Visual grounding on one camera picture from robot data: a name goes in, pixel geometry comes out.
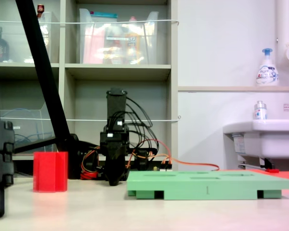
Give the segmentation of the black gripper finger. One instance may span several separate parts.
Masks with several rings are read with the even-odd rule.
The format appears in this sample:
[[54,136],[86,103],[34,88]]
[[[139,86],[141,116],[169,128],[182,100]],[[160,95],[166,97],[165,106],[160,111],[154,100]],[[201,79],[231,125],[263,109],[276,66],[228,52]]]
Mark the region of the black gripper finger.
[[106,158],[105,177],[110,186],[117,186],[125,177],[125,157],[119,156],[118,159]]

